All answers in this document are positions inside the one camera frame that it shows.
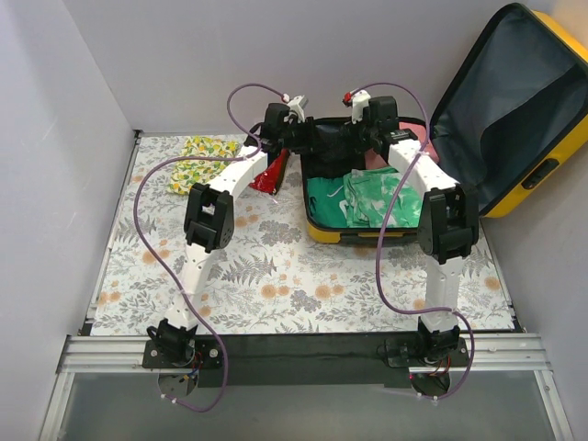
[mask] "red cloth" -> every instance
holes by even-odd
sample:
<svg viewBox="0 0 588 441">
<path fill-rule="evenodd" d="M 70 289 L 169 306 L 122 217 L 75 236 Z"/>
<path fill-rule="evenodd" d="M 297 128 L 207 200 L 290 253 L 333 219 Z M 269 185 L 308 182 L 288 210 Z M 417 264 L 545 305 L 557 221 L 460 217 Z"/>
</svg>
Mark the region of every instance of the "red cloth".
<svg viewBox="0 0 588 441">
<path fill-rule="evenodd" d="M 284 179 L 284 172 L 290 153 L 288 149 L 282 149 L 278 158 L 267 167 L 267 169 L 257 175 L 254 182 L 249 184 L 249 187 L 254 188 L 270 195 L 275 195 L 282 185 Z"/>
</svg>

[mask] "table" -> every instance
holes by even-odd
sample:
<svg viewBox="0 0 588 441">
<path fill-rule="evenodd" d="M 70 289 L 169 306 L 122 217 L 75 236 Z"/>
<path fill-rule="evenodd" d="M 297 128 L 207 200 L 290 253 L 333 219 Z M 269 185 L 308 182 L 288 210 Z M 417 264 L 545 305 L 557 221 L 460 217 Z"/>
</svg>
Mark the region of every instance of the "table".
<svg viewBox="0 0 588 441">
<path fill-rule="evenodd" d="M 176 286 L 139 241 L 132 202 L 143 176 L 178 156 L 188 137 L 142 137 L 121 197 L 91 335 L 144 335 L 163 318 Z M 221 136 L 243 140 L 240 136 Z M 182 269 L 187 197 L 169 193 L 171 167 L 141 198 L 141 226 L 175 272 Z M 375 289 L 375 248 L 314 242 L 306 233 L 300 160 L 291 157 L 274 197 L 247 188 L 235 200 L 235 234 L 220 253 L 197 308 L 220 334 L 411 331 L 416 317 L 388 310 Z M 507 294 L 481 228 L 461 277 L 458 306 L 478 330 L 514 329 Z M 424 306 L 424 255 L 387 248 L 382 282 L 404 309 Z"/>
</svg>

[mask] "wire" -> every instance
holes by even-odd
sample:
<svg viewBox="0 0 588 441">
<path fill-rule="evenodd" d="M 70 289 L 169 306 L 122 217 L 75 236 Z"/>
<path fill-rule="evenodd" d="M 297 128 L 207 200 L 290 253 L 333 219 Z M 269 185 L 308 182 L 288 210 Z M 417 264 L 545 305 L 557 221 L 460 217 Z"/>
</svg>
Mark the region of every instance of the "wire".
<svg viewBox="0 0 588 441">
<path fill-rule="evenodd" d="M 180 404 L 181 406 L 184 406 L 184 407 L 188 408 L 189 410 L 191 410 L 193 412 L 197 412 L 197 413 L 208 412 L 209 410 L 214 408 L 214 406 L 216 406 L 219 403 L 222 396 L 224 395 L 224 392 L 227 388 L 227 381 L 229 379 L 229 355 L 227 354 L 227 348 L 225 347 L 224 342 L 222 341 L 221 337 L 216 333 L 216 331 L 214 331 L 212 326 L 210 326 L 202 318 L 202 316 L 198 313 L 198 311 L 196 311 L 196 308 L 194 308 L 194 305 L 192 304 L 192 302 L 190 301 L 190 298 L 186 294 L 186 291 L 184 290 L 184 286 L 182 285 L 182 282 L 180 281 L 179 277 L 174 273 L 172 268 L 170 268 L 169 265 L 163 260 L 163 258 L 155 251 L 155 249 L 151 246 L 151 244 L 149 243 L 149 241 L 145 237 L 145 234 L 143 233 L 143 231 L 141 229 L 140 222 L 139 222 L 139 200 L 141 198 L 141 193 L 145 187 L 145 184 L 147 184 L 147 181 L 151 178 L 151 176 L 153 176 L 153 174 L 155 174 L 157 171 L 161 170 L 162 168 L 164 168 L 165 166 L 167 166 L 169 164 L 177 163 L 179 161 L 239 162 L 239 161 L 245 161 L 249 158 L 252 158 L 253 156 L 255 156 L 256 154 L 258 154 L 261 151 L 262 144 L 261 144 L 261 140 L 259 139 L 259 137 L 255 134 L 253 134 L 252 132 L 250 132 L 249 130 L 247 130 L 244 126 L 242 126 L 237 121 L 237 119 L 234 117 L 234 115 L 232 114 L 232 111 L 231 111 L 231 100 L 232 100 L 233 96 L 237 92 L 239 92 L 240 90 L 245 89 L 246 87 L 261 87 L 265 90 L 268 90 L 270 92 L 275 93 L 276 95 L 279 95 L 283 101 L 287 101 L 288 96 L 278 92 L 276 89 L 274 89 L 272 87 L 269 87 L 267 85 L 261 85 L 259 83 L 247 83 L 245 85 L 240 85 L 239 87 L 234 89 L 229 94 L 229 97 L 227 98 L 227 113 L 229 114 L 229 118 L 231 119 L 232 123 L 235 126 L 237 126 L 241 131 L 243 131 L 245 134 L 251 136 L 255 140 L 255 142 L 257 143 L 257 149 L 253 153 L 247 154 L 245 156 L 239 156 L 236 158 L 222 158 L 222 157 L 214 157 L 214 156 L 178 156 L 176 158 L 171 158 L 166 161 L 163 161 L 162 163 L 160 163 L 160 164 L 156 165 L 154 168 L 152 168 L 145 175 L 145 177 L 142 179 L 141 183 L 139 184 L 139 188 L 137 188 L 137 195 L 135 196 L 135 200 L 134 200 L 134 204 L 133 204 L 133 208 L 132 208 L 132 218 L 133 218 L 133 221 L 135 224 L 135 229 L 137 230 L 137 234 L 139 235 L 139 238 L 141 239 L 141 241 L 143 242 L 145 247 L 151 252 L 153 257 L 155 257 L 157 262 L 160 263 L 160 265 L 164 268 L 164 270 L 167 272 L 167 274 L 169 274 L 170 277 L 174 280 L 175 284 L 177 285 L 177 287 L 180 290 L 180 293 L 182 294 L 182 298 L 186 302 L 186 305 L 188 306 L 190 311 L 194 314 L 194 316 L 198 319 L 198 321 L 200 323 L 202 323 L 202 326 L 204 326 L 212 334 L 212 336 L 215 338 L 215 340 L 219 344 L 220 350 L 222 351 L 222 353 L 224 355 L 222 383 L 220 385 L 220 390 L 219 390 L 219 393 L 216 396 L 216 398 L 208 406 L 197 407 L 189 402 L 178 400 L 176 397 L 172 397 L 171 395 L 162 394 L 162 396 L 164 398 L 166 398 L 167 400 L 174 402 L 174 403 L 177 403 L 177 404 Z"/>
<path fill-rule="evenodd" d="M 190 358 L 190 361 L 188 361 L 184 365 L 180 365 L 178 363 L 172 363 L 172 365 L 174 365 L 176 368 L 185 368 L 187 365 L 192 363 L 195 360 L 195 358 L 196 358 L 196 349 L 192 349 L 192 357 Z"/>
<path fill-rule="evenodd" d="M 451 356 L 447 356 L 447 367 L 445 368 L 445 370 L 443 371 L 443 374 L 441 374 L 441 375 L 445 375 L 447 372 L 449 372 L 450 366 L 451 366 Z"/>
<path fill-rule="evenodd" d="M 379 297 L 381 298 L 382 302 L 388 308 L 390 308 L 391 310 L 393 310 L 394 312 L 396 312 L 398 314 L 420 315 L 420 314 L 427 314 L 428 312 L 449 312 L 449 313 L 452 313 L 453 315 L 455 315 L 456 317 L 458 317 L 461 321 L 463 321 L 463 323 L 466 325 L 466 328 L 468 328 L 469 339 L 471 341 L 471 348 L 470 348 L 468 365 L 466 366 L 466 370 L 464 371 L 463 376 L 461 377 L 461 379 L 459 380 L 459 382 L 455 386 L 455 388 L 453 388 L 452 390 L 448 391 L 447 393 L 441 395 L 440 397 L 426 397 L 431 400 L 449 398 L 451 395 L 453 395 L 455 392 L 457 392 L 459 390 L 459 388 L 461 388 L 463 383 L 468 378 L 469 371 L 471 370 L 471 365 L 474 360 L 474 354 L 476 351 L 476 344 L 474 342 L 474 332 L 471 329 L 471 326 L 469 325 L 468 320 L 466 320 L 466 318 L 463 316 L 463 314 L 461 314 L 461 312 L 454 311 L 448 307 L 425 308 L 423 310 L 418 310 L 418 311 L 403 310 L 400 308 L 396 308 L 394 305 L 392 305 L 388 301 L 388 299 L 386 298 L 386 295 L 384 294 L 384 290 L 382 288 L 381 274 L 380 274 L 380 260 L 382 257 L 382 247 L 384 245 L 384 235 L 386 234 L 386 228 L 388 226 L 388 220 L 390 218 L 390 214 L 392 213 L 392 208 L 394 207 L 394 203 L 396 202 L 396 200 L 398 199 L 398 196 L 400 195 L 402 187 L 404 187 L 404 184 L 406 184 L 406 181 L 408 180 L 409 174 L 416 166 L 417 161 L 419 160 L 419 158 L 423 154 L 424 149 L 429 142 L 430 133 L 431 133 L 431 123 L 429 122 L 429 118 L 427 116 L 426 110 L 424 109 L 424 106 L 423 106 L 423 103 L 421 102 L 421 100 L 411 90 L 404 87 L 403 85 L 397 85 L 395 83 L 388 83 L 388 82 L 371 83 L 369 85 L 364 85 L 363 87 L 359 87 L 356 90 L 354 90 L 351 93 L 351 97 L 353 97 L 353 95 L 355 95 L 360 90 L 367 89 L 367 88 L 372 87 L 374 85 L 391 85 L 394 87 L 398 87 L 398 88 L 402 89 L 403 91 L 407 92 L 410 96 L 412 96 L 414 98 L 414 100 L 418 104 L 419 108 L 421 109 L 421 112 L 423 113 L 424 125 L 425 125 L 425 135 L 424 135 L 423 142 L 421 142 L 421 148 L 418 150 L 417 154 L 414 156 L 413 160 L 411 161 L 408 168 L 406 169 L 406 172 L 402 176 L 400 183 L 398 184 L 398 186 L 394 190 L 394 193 L 392 194 L 392 199 L 390 200 L 390 204 L 388 206 L 388 210 L 386 211 L 386 215 L 384 216 L 384 220 L 382 221 L 382 226 L 379 229 L 378 247 L 376 248 L 376 286 L 378 288 L 378 294 L 379 294 Z"/>
<path fill-rule="evenodd" d="M 439 363 L 437 364 L 436 369 L 433 372 L 429 372 L 427 375 L 429 377 L 435 377 L 437 375 L 437 372 L 439 371 L 439 369 L 441 368 L 442 365 L 443 365 L 443 360 L 439 361 Z"/>
</svg>

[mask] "suitcase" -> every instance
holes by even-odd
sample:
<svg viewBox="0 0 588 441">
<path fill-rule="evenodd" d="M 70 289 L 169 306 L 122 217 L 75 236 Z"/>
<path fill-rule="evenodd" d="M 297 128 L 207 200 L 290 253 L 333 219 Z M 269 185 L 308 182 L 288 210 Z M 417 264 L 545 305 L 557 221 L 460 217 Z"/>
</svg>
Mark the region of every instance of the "suitcase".
<svg viewBox="0 0 588 441">
<path fill-rule="evenodd" d="M 316 119 L 315 125 L 328 133 L 348 120 Z M 548 15 L 520 4 L 503 7 L 439 101 L 431 131 L 439 166 L 478 189 L 480 215 L 508 214 L 588 141 L 588 50 Z M 373 242 L 379 229 L 332 229 L 311 218 L 307 181 L 320 173 L 311 155 L 300 159 L 310 236 L 322 243 Z M 361 160 L 336 173 L 359 168 Z M 416 229 L 388 228 L 386 236 L 411 242 Z"/>
</svg>

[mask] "suitcase lid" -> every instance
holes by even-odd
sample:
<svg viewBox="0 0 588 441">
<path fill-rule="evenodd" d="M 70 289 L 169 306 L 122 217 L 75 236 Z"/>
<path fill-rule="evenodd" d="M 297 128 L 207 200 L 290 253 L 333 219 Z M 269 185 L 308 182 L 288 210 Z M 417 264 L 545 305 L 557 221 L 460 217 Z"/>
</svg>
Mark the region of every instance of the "suitcase lid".
<svg viewBox="0 0 588 441">
<path fill-rule="evenodd" d="M 476 186 L 482 215 L 508 213 L 588 141 L 587 60 L 550 17 L 519 4 L 482 31 L 431 118 L 439 165 Z"/>
</svg>

